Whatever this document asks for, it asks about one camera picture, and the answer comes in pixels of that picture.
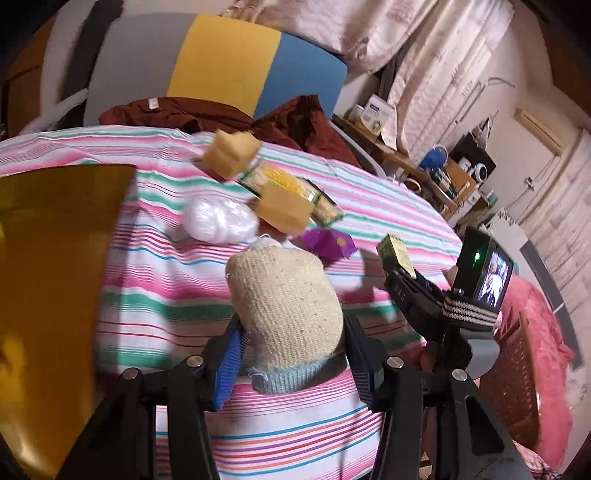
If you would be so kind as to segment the cluttered wooden side table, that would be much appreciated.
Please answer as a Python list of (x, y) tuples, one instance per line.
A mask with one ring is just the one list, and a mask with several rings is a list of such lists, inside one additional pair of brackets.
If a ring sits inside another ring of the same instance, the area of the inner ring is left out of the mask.
[(406, 155), (365, 134), (349, 120), (335, 115), (331, 126), (348, 143), (363, 168), (406, 185), (427, 200), (453, 229), (461, 232), (465, 226), (478, 226), (493, 218), (485, 194), (456, 162), (448, 160), (437, 176), (413, 165)]

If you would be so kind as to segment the white medicine box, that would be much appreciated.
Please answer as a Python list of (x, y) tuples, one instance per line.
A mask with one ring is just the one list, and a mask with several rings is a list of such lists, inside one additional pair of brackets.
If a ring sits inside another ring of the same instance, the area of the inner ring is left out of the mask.
[(360, 115), (360, 122), (370, 135), (381, 134), (386, 124), (394, 117), (396, 108), (380, 96), (373, 94)]

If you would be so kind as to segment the purple packet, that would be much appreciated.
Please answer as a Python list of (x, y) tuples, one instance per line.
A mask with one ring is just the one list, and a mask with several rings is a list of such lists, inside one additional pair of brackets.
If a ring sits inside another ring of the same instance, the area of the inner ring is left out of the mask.
[(301, 241), (308, 251), (328, 261), (349, 258), (358, 250), (349, 234), (331, 228), (307, 230), (301, 235)]

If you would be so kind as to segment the white plastic bag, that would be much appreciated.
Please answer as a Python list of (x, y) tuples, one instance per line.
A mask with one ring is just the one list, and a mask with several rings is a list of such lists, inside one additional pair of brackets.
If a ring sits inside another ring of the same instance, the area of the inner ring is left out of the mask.
[(259, 217), (245, 203), (212, 196), (191, 198), (182, 224), (192, 238), (213, 245), (239, 243), (259, 231)]

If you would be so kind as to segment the yellow green snack packet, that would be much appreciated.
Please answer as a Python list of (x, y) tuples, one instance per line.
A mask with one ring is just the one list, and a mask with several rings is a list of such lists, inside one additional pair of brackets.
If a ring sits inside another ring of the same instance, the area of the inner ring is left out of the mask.
[(266, 160), (259, 160), (247, 168), (238, 177), (238, 183), (256, 196), (262, 196), (267, 183), (273, 183), (287, 190), (293, 191), (313, 204), (318, 202), (320, 190), (317, 186), (303, 178), (298, 178), (277, 168)]

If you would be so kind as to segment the beige knitted sock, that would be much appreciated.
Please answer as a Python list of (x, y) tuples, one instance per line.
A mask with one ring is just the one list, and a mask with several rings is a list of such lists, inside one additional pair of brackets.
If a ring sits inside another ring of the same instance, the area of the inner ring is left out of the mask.
[(294, 393), (346, 369), (342, 306), (317, 256), (260, 238), (229, 258), (225, 277), (253, 350), (253, 390)]

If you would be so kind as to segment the grey yellow blue headboard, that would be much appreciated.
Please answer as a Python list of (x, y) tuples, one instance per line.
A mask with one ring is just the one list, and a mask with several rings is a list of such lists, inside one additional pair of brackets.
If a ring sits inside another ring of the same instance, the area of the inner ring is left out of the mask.
[(328, 51), (273, 28), (206, 14), (123, 16), (98, 54), (83, 123), (154, 97), (214, 101), (259, 119), (294, 97), (315, 95), (332, 115), (347, 73)]

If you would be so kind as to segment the gold metal tray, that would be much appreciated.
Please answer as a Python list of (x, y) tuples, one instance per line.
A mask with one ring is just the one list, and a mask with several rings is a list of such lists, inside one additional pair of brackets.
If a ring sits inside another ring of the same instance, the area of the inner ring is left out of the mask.
[(135, 169), (50, 167), (1, 180), (4, 479), (52, 479), (95, 408), (93, 349), (111, 237)]

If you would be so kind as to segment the striped pink green bedsheet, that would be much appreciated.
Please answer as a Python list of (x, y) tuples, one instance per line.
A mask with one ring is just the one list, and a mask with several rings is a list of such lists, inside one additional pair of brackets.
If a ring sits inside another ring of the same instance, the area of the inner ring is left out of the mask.
[[(98, 320), (101, 369), (173, 366), (221, 333), (231, 317), (225, 264), (235, 245), (209, 246), (181, 227), (187, 201), (199, 194), (247, 201), (200, 164), (211, 134), (98, 126), (30, 134), (1, 145), (1, 172), (11, 175), (76, 164), (132, 164), (136, 189), (116, 227)], [(393, 233), (413, 264), (439, 286), (461, 240), (423, 199), (389, 180), (320, 156), (273, 144), (259, 158), (311, 180), (342, 208), (337, 227), (356, 253), (327, 267), (342, 306), (394, 354), (414, 358), (424, 346), (383, 288), (377, 242)], [(355, 479), (374, 463), (382, 419), (356, 394), (349, 373), (294, 394), (265, 396), (240, 378), (223, 409), (207, 419), (224, 479)]]

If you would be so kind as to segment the blue round container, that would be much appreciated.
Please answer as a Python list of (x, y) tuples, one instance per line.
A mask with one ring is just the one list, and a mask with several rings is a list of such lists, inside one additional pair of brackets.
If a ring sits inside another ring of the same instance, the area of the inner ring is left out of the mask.
[(423, 170), (438, 169), (446, 165), (448, 150), (444, 145), (435, 145), (422, 159), (419, 167)]

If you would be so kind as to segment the brown wicker chair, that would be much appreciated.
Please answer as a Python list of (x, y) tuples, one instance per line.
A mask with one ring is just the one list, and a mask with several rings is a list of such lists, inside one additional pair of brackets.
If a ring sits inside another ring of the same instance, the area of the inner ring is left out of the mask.
[(533, 352), (524, 311), (498, 340), (500, 353), (480, 379), (480, 389), (513, 440), (535, 450), (540, 440), (540, 407)]

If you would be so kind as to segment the orange sponge block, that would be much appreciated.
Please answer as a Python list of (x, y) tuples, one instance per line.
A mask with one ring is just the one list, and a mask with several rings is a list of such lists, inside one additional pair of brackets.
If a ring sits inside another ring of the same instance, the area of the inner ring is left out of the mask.
[(256, 203), (256, 215), (287, 235), (300, 235), (308, 227), (314, 204), (301, 194), (283, 186), (267, 183)]
[(262, 146), (263, 142), (249, 131), (217, 130), (202, 160), (207, 169), (228, 180), (245, 171)]

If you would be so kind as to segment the green carton box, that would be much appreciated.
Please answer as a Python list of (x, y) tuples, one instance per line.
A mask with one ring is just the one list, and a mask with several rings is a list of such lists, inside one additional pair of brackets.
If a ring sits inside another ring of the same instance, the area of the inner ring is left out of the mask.
[(378, 243), (377, 252), (382, 262), (394, 263), (401, 267), (412, 279), (417, 278), (407, 247), (399, 236), (387, 234)]

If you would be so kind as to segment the beige floral curtain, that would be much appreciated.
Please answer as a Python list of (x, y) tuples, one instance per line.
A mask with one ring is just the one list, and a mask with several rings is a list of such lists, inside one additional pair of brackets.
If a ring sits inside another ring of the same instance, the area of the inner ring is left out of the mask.
[(224, 16), (287, 32), (353, 72), (398, 66), (386, 86), (396, 114), (381, 137), (420, 163), (439, 142), (514, 16), (504, 0), (236, 1)]

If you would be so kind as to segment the black rolled mat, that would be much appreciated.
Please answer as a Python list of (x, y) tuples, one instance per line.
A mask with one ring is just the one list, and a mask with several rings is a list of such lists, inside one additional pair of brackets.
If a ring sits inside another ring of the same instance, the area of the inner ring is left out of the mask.
[(89, 86), (92, 73), (110, 25), (123, 11), (123, 0), (96, 1), (82, 24), (62, 82), (61, 100)]

